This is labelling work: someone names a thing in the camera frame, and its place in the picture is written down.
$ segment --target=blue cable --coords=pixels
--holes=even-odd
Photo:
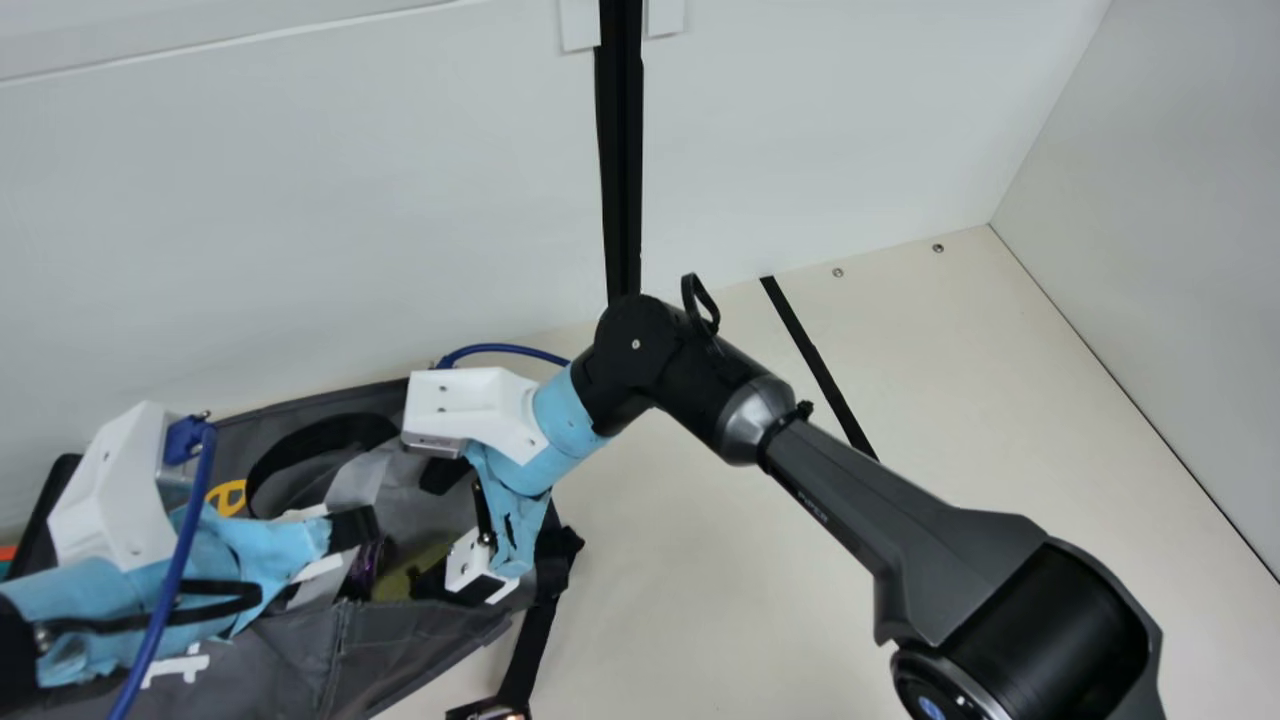
[[[182,528],[178,530],[178,543],[173,548],[173,559],[169,560],[169,570],[165,573],[164,583],[160,585],[160,597],[156,598],[155,610],[151,611],[151,623],[147,625],[147,634],[142,638],[138,655],[129,669],[129,676],[124,680],[115,705],[108,720],[124,720],[133,707],[133,701],[138,697],[142,687],[142,678],[146,676],[151,661],[160,647],[160,637],[165,625],[169,624],[169,611],[178,597],[178,584],[182,582],[182,573],[187,568],[187,557],[191,555],[191,546],[196,538],[196,527],[200,524],[200,512],[205,505],[205,495],[209,492],[209,477],[214,470],[214,451],[218,446],[218,430],[212,425],[195,416],[184,418],[169,428],[165,437],[165,461],[170,465],[174,457],[174,445],[182,443],[186,448],[186,457],[191,457],[191,450],[198,442],[201,445],[200,462],[196,465],[196,479],[191,483],[191,500],[187,502],[187,514],[182,519]]]
[[[476,355],[480,352],[509,352],[512,355],[524,355],[526,357],[536,357],[539,360],[545,360],[554,365],[564,368],[568,365],[568,360],[561,357],[559,355],[552,355],[544,350],[538,350],[535,347],[525,347],[524,345],[511,345],[508,342],[481,342],[479,345],[468,345],[466,347],[460,347],[453,352],[440,357],[440,361],[435,364],[438,370],[444,370],[452,368],[454,363],[466,357],[467,355]]]

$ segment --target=blue hose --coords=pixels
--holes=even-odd
[[[191,420],[195,420],[195,418],[187,418],[179,420],[179,423],[186,424]],[[200,525],[200,512],[205,506],[205,495],[209,492],[209,477],[214,470],[214,451],[218,446],[216,428],[205,423],[200,423],[200,425],[202,425],[200,430],[200,462],[196,465],[196,479],[191,483],[191,500],[187,502],[187,514],[183,516],[182,528],[178,530],[178,543],[173,548],[173,559],[169,560],[169,570],[165,573],[164,583],[160,585],[160,596],[156,598],[155,610],[151,611],[151,623],[147,625],[147,634],[142,638],[138,655],[133,660],[133,667],[129,669],[129,676],[124,680],[124,688],[120,689],[119,697],[115,698],[115,705],[111,707],[108,720],[124,720],[129,715],[129,708],[133,707],[133,701],[137,700],[138,689],[142,687],[142,679],[146,676],[147,669],[151,667],[151,661],[160,647],[160,637],[164,635],[164,628],[169,624],[169,611],[173,610],[173,602],[178,597],[178,584],[182,582],[182,573],[187,568],[187,557],[191,555],[191,546],[196,538],[196,527]]]
[[[440,361],[435,364],[435,368],[438,370],[452,368],[458,360],[466,357],[467,355],[477,355],[480,352],[509,352],[512,355],[524,355],[526,357],[545,360],[554,365],[559,365],[561,368],[568,365],[568,360],[561,357],[559,355],[552,355],[550,352],[538,350],[535,347],[525,347],[524,345],[511,345],[507,342],[481,342],[479,345],[460,347],[444,357],[440,357]]]

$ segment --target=black loop handle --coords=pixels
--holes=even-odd
[[[399,428],[396,427],[396,423],[383,415],[346,413],[325,418],[284,436],[259,457],[244,478],[244,501],[250,515],[256,516],[253,496],[275,473],[325,452],[346,450],[352,445],[369,452],[398,434]]]
[[[689,315],[694,327],[705,337],[716,337],[716,333],[719,332],[719,307],[712,300],[710,293],[707,292],[698,273],[689,273],[680,278],[680,295],[685,300],[685,314]],[[701,311],[698,309],[699,304],[712,314],[710,323],[703,318]]]

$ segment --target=white floor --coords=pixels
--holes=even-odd
[[[1029,515],[1125,580],[1165,629],[1171,719],[1276,715],[1280,585],[988,228],[778,279],[886,464],[954,503]],[[716,299],[723,334],[838,433],[760,287]],[[589,341],[586,325],[532,338],[567,355]],[[763,474],[653,413],[556,498],[588,548],[538,717],[906,717],[891,648],[872,642],[870,578]],[[493,694],[513,639],[380,720]]]

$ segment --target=screw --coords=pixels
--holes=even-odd
[[[36,650],[45,655],[54,648],[54,634],[44,625],[36,625]]]

